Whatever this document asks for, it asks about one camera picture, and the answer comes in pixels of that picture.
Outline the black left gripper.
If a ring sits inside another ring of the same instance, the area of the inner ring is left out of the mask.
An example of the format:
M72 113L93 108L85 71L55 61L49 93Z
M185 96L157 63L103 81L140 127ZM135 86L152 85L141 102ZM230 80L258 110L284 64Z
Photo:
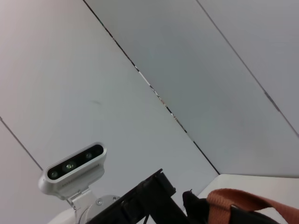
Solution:
M137 195L124 195L88 224L137 224L148 214L156 224L188 224L173 201L176 189L160 169L137 185Z

